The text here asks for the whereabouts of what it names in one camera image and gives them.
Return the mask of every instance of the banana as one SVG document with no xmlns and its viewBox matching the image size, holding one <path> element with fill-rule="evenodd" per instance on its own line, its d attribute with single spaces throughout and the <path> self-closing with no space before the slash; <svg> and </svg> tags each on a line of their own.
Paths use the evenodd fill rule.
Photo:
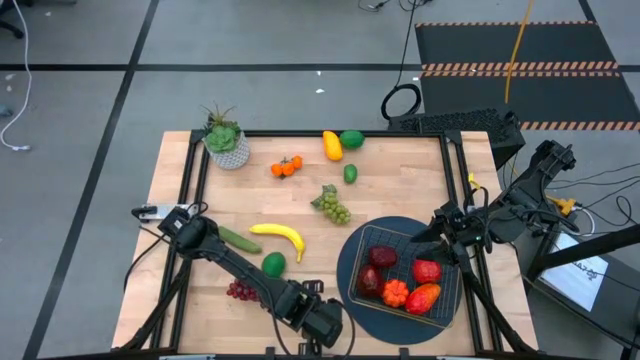
<svg viewBox="0 0 640 360">
<path fill-rule="evenodd" d="M 249 231 L 254 234 L 276 234 L 286 237 L 291 241 L 298 252 L 296 262 L 302 261 L 302 254 L 304 253 L 305 248 L 304 240 L 302 240 L 302 236 L 292 228 L 279 224 L 257 224 L 250 227 Z"/>
</svg>

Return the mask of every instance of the cucumber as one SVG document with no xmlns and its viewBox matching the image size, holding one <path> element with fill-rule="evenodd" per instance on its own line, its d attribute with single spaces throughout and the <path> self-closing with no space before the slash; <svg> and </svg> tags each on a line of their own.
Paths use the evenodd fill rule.
<svg viewBox="0 0 640 360">
<path fill-rule="evenodd" d="M 243 238 L 224 226 L 218 226 L 218 233 L 220 234 L 220 239 L 222 239 L 222 241 L 231 244 L 240 250 L 244 250 L 251 254 L 260 254 L 262 252 L 260 245 Z"/>
<path fill-rule="evenodd" d="M 357 149 L 364 144 L 364 135 L 357 130 L 346 130 L 340 134 L 340 142 L 347 149 Z"/>
<path fill-rule="evenodd" d="M 358 168 L 355 165 L 349 164 L 344 167 L 344 182 L 347 184 L 353 184 L 358 178 Z"/>
</svg>

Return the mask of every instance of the orange striped tape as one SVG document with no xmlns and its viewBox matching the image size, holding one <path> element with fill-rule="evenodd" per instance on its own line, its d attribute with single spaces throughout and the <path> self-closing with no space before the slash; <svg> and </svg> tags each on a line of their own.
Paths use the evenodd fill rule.
<svg viewBox="0 0 640 360">
<path fill-rule="evenodd" d="M 530 21 L 527 25 L 576 25 L 576 24 L 595 24 L 595 21 Z M 418 23 L 416 27 L 423 26 L 505 26 L 520 25 L 519 21 L 503 21 L 503 22 L 443 22 L 443 23 Z"/>
<path fill-rule="evenodd" d="M 508 71 L 424 71 L 424 77 L 506 77 Z M 511 77 L 620 77 L 617 71 L 512 71 Z"/>
<path fill-rule="evenodd" d="M 434 63 L 422 65 L 424 71 L 509 71 L 508 62 L 496 63 Z M 550 62 L 514 62 L 513 70 L 520 71 L 602 71 L 615 70 L 618 63 L 615 61 L 550 61 Z"/>
<path fill-rule="evenodd" d="M 577 121 L 529 122 L 520 125 L 522 130 L 640 130 L 640 122 L 633 121 L 596 121 L 583 123 Z"/>
</svg>

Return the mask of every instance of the concrete floor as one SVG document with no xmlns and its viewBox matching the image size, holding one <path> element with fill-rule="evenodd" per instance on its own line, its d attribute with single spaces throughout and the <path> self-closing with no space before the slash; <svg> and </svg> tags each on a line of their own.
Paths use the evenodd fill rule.
<svg viewBox="0 0 640 360">
<path fill-rule="evenodd" d="M 434 0 L 417 22 L 516 21 L 526 0 Z M 640 64 L 640 5 L 589 0 L 621 64 Z M 127 64 L 150 0 L 38 2 L 23 9 L 33 64 Z M 18 23 L 15 12 L 3 16 Z M 538 0 L 531 20 L 584 20 L 578 0 Z M 389 63 L 400 61 L 408 13 L 392 1 L 380 13 L 343 0 L 161 0 L 141 64 Z M 419 63 L 412 33 L 408 63 Z M 0 64 L 20 63 L 24 42 L 0 30 Z M 16 74 L 11 80 L 5 76 Z M 640 96 L 640 74 L 625 74 Z M 23 356 L 69 232 L 89 171 L 123 80 L 121 71 L 34 72 L 30 105 L 7 133 L 29 153 L 0 149 L 0 349 Z M 405 73 L 403 82 L 415 73 Z M 146 199 L 162 132 L 199 127 L 199 105 L 237 106 L 245 128 L 384 129 L 379 103 L 396 71 L 137 72 L 62 285 L 40 357 L 109 349 L 122 300 L 122 279 L 136 240 L 132 207 Z M 19 108 L 21 71 L 0 71 L 0 103 Z M 411 99 L 391 106 L 403 109 Z M 0 126 L 6 123 L 0 119 Z M 574 144 L 579 178 L 637 161 L 637 132 L 525 132 L 518 168 L 544 139 Z M 638 175 L 631 169 L 608 179 Z M 588 202 L 608 187 L 559 191 Z M 640 192 L 625 193 L 632 203 Z M 597 209 L 620 219 L 613 201 Z M 598 223 L 606 231 L 606 224 Z M 614 254 L 640 270 L 640 247 Z M 541 349 L 551 354 L 617 358 L 620 346 L 535 292 L 529 297 Z"/>
</svg>

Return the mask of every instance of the wooden tabletop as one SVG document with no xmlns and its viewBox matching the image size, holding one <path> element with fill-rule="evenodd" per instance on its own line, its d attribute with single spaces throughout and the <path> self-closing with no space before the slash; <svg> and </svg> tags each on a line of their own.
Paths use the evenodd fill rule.
<svg viewBox="0 0 640 360">
<path fill-rule="evenodd" d="M 188 147 L 188 132 L 166 132 L 158 155 L 149 203 L 171 204 L 178 198 L 182 171 Z M 463 133 L 464 150 L 469 171 L 489 190 L 491 198 L 500 193 L 489 141 L 485 133 Z M 342 245 L 348 236 L 369 220 L 390 215 L 407 216 L 428 222 L 433 211 L 448 200 L 440 145 L 430 138 L 368 138 L 362 148 L 345 152 L 339 163 L 324 155 L 318 138 L 249 138 L 251 157 L 238 170 L 222 170 L 210 161 L 204 192 L 209 204 L 206 216 L 237 233 L 259 243 L 261 255 L 246 258 L 256 265 L 265 254 L 282 252 L 287 260 L 285 278 L 300 282 L 321 279 L 325 284 L 324 299 L 340 298 L 336 266 Z M 458 199 L 463 198 L 455 150 L 450 154 Z M 195 180 L 202 146 L 198 147 L 194 174 L 189 189 L 193 201 Z M 284 156 L 300 155 L 304 167 L 292 177 L 280 180 L 270 174 L 270 164 Z M 358 180 L 346 185 L 342 169 L 346 164 L 358 167 Z M 317 213 L 309 204 L 321 193 L 323 184 L 335 184 L 339 200 L 351 211 L 351 222 L 336 226 Z M 278 236 L 250 234 L 258 223 L 279 223 L 298 230 L 307 249 L 301 263 L 295 262 L 295 249 Z M 155 230 L 157 224 L 149 227 Z M 155 238 L 141 232 L 134 256 L 146 249 Z M 144 322 L 158 301 L 167 247 L 159 245 L 131 274 L 124 296 L 113 345 L 128 341 Z M 529 345 L 537 348 L 529 306 L 524 293 L 516 255 L 508 246 L 494 245 L 487 256 L 493 295 L 509 323 Z M 191 273 L 187 306 L 179 351 L 182 353 L 264 353 L 268 346 L 278 346 L 270 315 L 257 303 L 241 302 L 225 292 L 233 277 L 213 263 L 195 261 Z M 491 348 L 486 314 L 478 302 L 483 326 L 484 346 Z M 162 344 L 168 344 L 173 309 L 166 315 Z M 326 354 L 343 354 L 350 341 L 349 322 L 344 322 L 342 336 Z M 280 326 L 284 342 L 297 352 L 301 337 Z M 467 305 L 464 297 L 453 325 L 435 338 L 410 345 L 413 355 L 473 354 Z M 352 354 L 398 354 L 398 346 L 369 336 L 359 326 Z"/>
</svg>

